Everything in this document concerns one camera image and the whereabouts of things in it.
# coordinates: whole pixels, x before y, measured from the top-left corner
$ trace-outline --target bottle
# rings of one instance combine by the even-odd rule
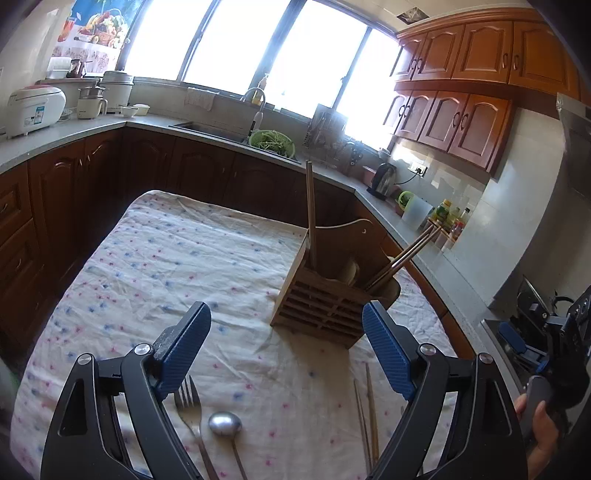
[[[466,224],[468,223],[468,220],[470,219],[470,216],[471,216],[470,209],[466,208],[463,211],[461,217],[456,219],[456,221],[453,224],[452,231],[451,231],[451,235],[454,240],[457,240],[457,238],[463,232],[464,227],[466,226]]]
[[[431,214],[431,220],[434,222],[439,221],[441,223],[445,223],[447,216],[449,215],[449,207],[451,206],[452,203],[449,200],[443,200],[439,206],[433,210],[433,213]]]
[[[267,86],[267,78],[269,77],[269,74],[266,73],[265,77],[259,82],[258,87],[261,90],[264,90],[265,87]],[[255,92],[255,94],[252,96],[252,104],[253,105],[260,105],[262,103],[262,93],[257,91]]]
[[[449,215],[447,215],[447,219],[445,220],[445,223],[443,224],[443,228],[445,229],[446,232],[452,231],[453,225],[454,225],[454,223],[456,223],[456,220],[458,219],[459,216],[460,216],[460,207],[454,207],[453,210],[450,210]]]

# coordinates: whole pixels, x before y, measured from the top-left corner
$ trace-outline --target kitchen counter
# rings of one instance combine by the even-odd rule
[[[177,137],[183,137],[200,142],[227,148],[232,151],[260,158],[292,170],[305,172],[305,165],[296,164],[280,157],[270,155],[262,150],[240,145],[221,138],[208,137],[198,132],[187,131],[171,127],[172,124],[183,122],[182,119],[159,115],[147,115],[124,118],[122,115],[104,115],[94,120],[72,119],[59,122],[51,127],[30,133],[26,137],[0,139],[0,174],[18,164],[69,142],[125,126],[162,132]],[[300,149],[299,157],[303,160],[314,158],[307,150]],[[344,176],[336,170],[316,164],[315,176],[323,181],[352,192],[372,214],[381,222],[389,234],[402,246],[406,247],[418,237],[406,223],[395,213],[393,204],[379,200],[366,191],[363,183]],[[509,373],[501,355],[495,348],[490,337],[481,325],[483,319],[497,319],[492,311],[484,304],[476,291],[470,286],[451,262],[437,247],[429,243],[414,257],[414,263],[433,286],[437,294],[446,304],[450,313],[457,320],[458,325],[468,338],[475,352],[489,352],[497,362],[501,374],[507,383],[512,397],[519,394],[517,385]]]

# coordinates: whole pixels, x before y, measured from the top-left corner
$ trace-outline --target faucet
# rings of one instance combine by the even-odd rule
[[[255,130],[258,130],[258,128],[261,126],[262,110],[265,108],[265,105],[267,104],[267,97],[265,96],[265,90],[263,90],[262,88],[259,88],[259,87],[249,88],[246,91],[246,93],[244,95],[242,95],[242,97],[240,98],[240,101],[245,102],[246,96],[251,92],[260,92],[262,95],[262,102],[261,102],[261,107],[259,108],[259,111],[255,114],[255,118],[252,119],[251,130],[248,132],[249,137],[252,135],[252,132],[254,132]]]

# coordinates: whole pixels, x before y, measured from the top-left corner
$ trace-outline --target small bowl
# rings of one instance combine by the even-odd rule
[[[121,115],[123,115],[125,118],[131,118],[135,116],[136,113],[138,113],[138,109],[134,106],[121,107]]]
[[[138,116],[148,115],[148,110],[150,109],[149,105],[146,105],[145,103],[136,103],[134,107],[138,109]]]

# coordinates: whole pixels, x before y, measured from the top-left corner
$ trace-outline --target cabinet handle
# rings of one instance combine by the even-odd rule
[[[464,121],[465,120],[468,120],[468,114],[467,113],[462,117],[462,121],[460,122],[460,130],[464,130],[464,128],[466,128],[466,126],[464,125]]]

